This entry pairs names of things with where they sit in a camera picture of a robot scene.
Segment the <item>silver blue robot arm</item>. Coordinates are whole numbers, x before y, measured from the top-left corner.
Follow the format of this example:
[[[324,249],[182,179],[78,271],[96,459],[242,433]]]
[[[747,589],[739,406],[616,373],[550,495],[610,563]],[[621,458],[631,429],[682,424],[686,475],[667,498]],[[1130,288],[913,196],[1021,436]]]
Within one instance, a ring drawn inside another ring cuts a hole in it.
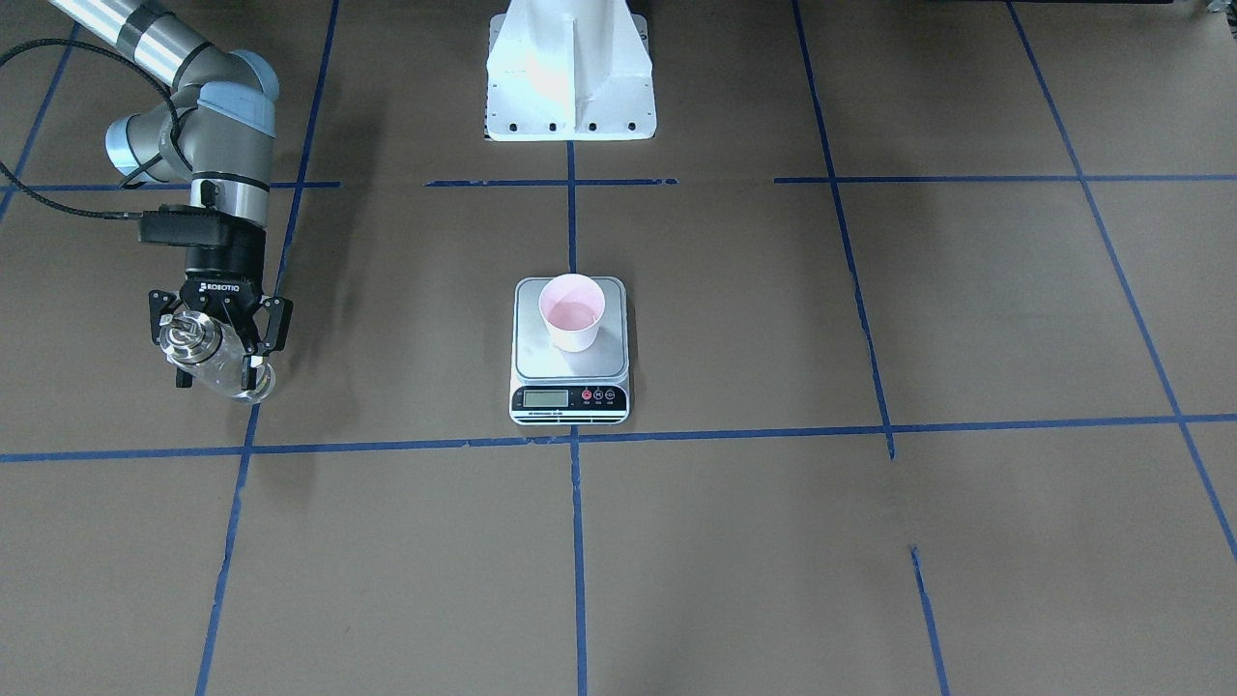
[[[268,355],[285,345],[293,307],[267,295],[263,272],[273,180],[273,67],[251,51],[221,51],[156,1],[59,1],[150,75],[160,105],[106,129],[106,157],[124,187],[186,182],[186,204],[136,213],[143,244],[186,251],[181,291],[151,291],[151,339],[186,389],[207,384],[242,404],[275,387]]]

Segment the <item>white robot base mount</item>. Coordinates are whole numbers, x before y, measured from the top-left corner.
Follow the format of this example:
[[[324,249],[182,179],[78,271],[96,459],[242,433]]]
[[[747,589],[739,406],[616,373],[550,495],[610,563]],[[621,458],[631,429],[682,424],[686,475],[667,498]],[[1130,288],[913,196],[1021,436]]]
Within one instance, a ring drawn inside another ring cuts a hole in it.
[[[627,1],[511,1],[489,21],[486,70],[482,131],[492,141],[658,131],[647,19]]]

